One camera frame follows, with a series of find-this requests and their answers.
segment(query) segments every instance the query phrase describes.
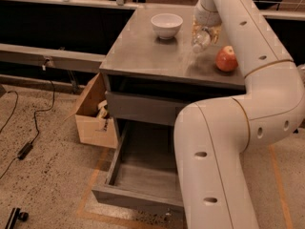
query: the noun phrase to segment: floor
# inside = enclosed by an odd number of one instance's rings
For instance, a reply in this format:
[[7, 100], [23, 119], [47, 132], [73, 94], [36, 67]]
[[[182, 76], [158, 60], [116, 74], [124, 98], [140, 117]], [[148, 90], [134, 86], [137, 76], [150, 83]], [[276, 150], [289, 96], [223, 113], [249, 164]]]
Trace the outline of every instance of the floor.
[[[304, 11], [305, 0], [284, 0], [279, 9]], [[34, 111], [51, 106], [52, 86], [48, 80], [4, 75], [0, 84], [5, 92], [18, 92], [14, 114], [0, 131], [2, 176], [18, 151], [35, 137]], [[15, 92], [5, 92], [0, 90], [0, 128], [16, 101]], [[15, 228], [184, 228], [183, 219], [97, 202], [92, 187], [105, 180], [114, 150], [79, 142], [74, 117], [66, 119], [79, 96], [71, 92], [69, 84], [55, 83], [53, 108], [37, 114], [40, 134], [33, 149], [24, 160], [15, 159], [0, 179], [0, 228], [13, 207], [30, 215], [26, 222], [17, 221]], [[303, 124], [298, 134], [241, 155], [261, 229], [305, 228], [304, 128]]]

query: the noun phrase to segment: desk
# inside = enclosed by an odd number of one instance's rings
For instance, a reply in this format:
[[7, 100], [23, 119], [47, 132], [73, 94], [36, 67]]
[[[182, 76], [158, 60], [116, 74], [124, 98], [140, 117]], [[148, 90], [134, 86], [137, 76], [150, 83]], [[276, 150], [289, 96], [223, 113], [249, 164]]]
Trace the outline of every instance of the desk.
[[[153, 32], [151, 18], [162, 12], [184, 20], [171, 40]], [[193, 7], [141, 6], [103, 61], [108, 107], [121, 138], [106, 184], [93, 189], [100, 202], [157, 214], [170, 209], [181, 217], [173, 152], [176, 116], [191, 102], [245, 93], [239, 69], [222, 73], [214, 64], [219, 49], [228, 44], [225, 32], [206, 52], [194, 54], [192, 23]]]

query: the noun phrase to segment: floor marking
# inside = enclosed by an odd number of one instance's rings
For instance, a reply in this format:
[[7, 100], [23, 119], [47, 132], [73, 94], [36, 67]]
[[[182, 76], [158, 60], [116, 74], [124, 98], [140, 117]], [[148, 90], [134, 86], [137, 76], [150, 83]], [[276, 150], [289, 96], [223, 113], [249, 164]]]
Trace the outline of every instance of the floor marking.
[[104, 216], [100, 214], [95, 214], [92, 212], [88, 212], [85, 210], [87, 200], [92, 193], [92, 187], [95, 184], [98, 174], [100, 172], [100, 169], [103, 165], [103, 162], [106, 159], [106, 156], [108, 154], [109, 149], [104, 149], [101, 157], [99, 158], [94, 171], [91, 174], [91, 178], [87, 184], [87, 187], [85, 189], [85, 192], [79, 202], [76, 215], [78, 218], [81, 219], [91, 219], [91, 220], [96, 220], [96, 221], [101, 221], [104, 223], [108, 224], [115, 224], [115, 225], [121, 225], [121, 226], [126, 226], [129, 228], [137, 228], [137, 229], [165, 229], [165, 227], [161, 226], [156, 226], [156, 225], [149, 225], [146, 224], [145, 222], [141, 221], [135, 221], [135, 220], [129, 220], [129, 219], [120, 219], [120, 218], [114, 218], [114, 217], [109, 217], [109, 216]]
[[270, 145], [269, 146], [269, 152], [271, 155], [271, 160], [272, 160], [272, 164], [274, 166], [274, 174], [275, 174], [275, 179], [276, 179], [276, 184], [277, 184], [277, 190], [279, 193], [279, 197], [280, 197], [280, 203], [282, 206], [282, 211], [284, 214], [284, 218], [285, 218], [285, 222], [286, 222], [286, 228], [287, 229], [293, 229], [293, 222], [292, 222], [292, 218], [290, 216], [290, 211], [289, 211], [289, 207], [286, 201], [286, 196], [285, 196], [285, 191], [284, 191], [284, 187], [283, 187], [283, 182], [282, 182], [282, 177], [278, 168], [278, 164], [276, 161], [276, 154], [275, 154], [275, 146], [274, 145]]

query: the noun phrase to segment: gray tabletop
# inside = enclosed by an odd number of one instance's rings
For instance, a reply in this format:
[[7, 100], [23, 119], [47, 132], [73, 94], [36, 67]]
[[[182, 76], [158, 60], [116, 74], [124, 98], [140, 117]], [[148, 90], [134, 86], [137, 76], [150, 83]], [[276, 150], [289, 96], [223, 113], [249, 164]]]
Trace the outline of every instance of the gray tabletop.
[[[159, 39], [151, 24], [154, 15], [164, 12], [175, 13], [183, 18], [181, 30], [171, 40]], [[223, 73], [214, 63], [220, 48], [230, 44], [226, 33], [222, 30], [216, 44], [205, 52], [195, 54], [191, 45], [192, 24], [193, 7], [139, 6], [113, 44], [100, 71], [243, 89], [244, 78], [239, 69], [232, 73]]]

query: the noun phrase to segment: power cord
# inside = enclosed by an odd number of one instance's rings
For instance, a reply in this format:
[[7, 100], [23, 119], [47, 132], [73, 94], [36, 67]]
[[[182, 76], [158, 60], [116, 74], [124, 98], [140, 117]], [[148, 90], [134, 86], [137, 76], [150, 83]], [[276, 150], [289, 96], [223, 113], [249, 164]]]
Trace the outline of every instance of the power cord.
[[[10, 168], [10, 166], [12, 165], [12, 163], [18, 158], [20, 160], [24, 159], [26, 157], [26, 155], [30, 152], [30, 150], [32, 149], [32, 143], [35, 141], [36, 138], [38, 138], [39, 134], [40, 134], [40, 131], [38, 129], [38, 124], [37, 124], [37, 117], [36, 117], [36, 113], [38, 112], [47, 112], [47, 111], [50, 111], [53, 106], [54, 106], [54, 102], [55, 102], [55, 87], [54, 87], [54, 84], [50, 81], [51, 85], [52, 85], [52, 102], [51, 102], [51, 106], [48, 108], [48, 109], [45, 109], [45, 110], [37, 110], [34, 112], [34, 121], [35, 121], [35, 127], [36, 127], [36, 131], [37, 131], [37, 134], [35, 136], [35, 138], [31, 141], [31, 142], [27, 142], [26, 145], [18, 152], [18, 155], [10, 162], [9, 166], [7, 167], [7, 169], [5, 170], [5, 172], [0, 176], [0, 179], [6, 174], [6, 172], [8, 171], [8, 169]], [[4, 126], [1, 128], [0, 130], [0, 134], [2, 132], [2, 130], [4, 129], [4, 127], [8, 124], [10, 118], [12, 117], [15, 109], [16, 109], [16, 106], [17, 106], [17, 101], [18, 101], [18, 93], [16, 91], [10, 91], [8, 93], [11, 93], [11, 92], [15, 92], [17, 97], [16, 97], [16, 101], [15, 101], [15, 106], [10, 114], [10, 117], [8, 118], [7, 122], [4, 124]]]

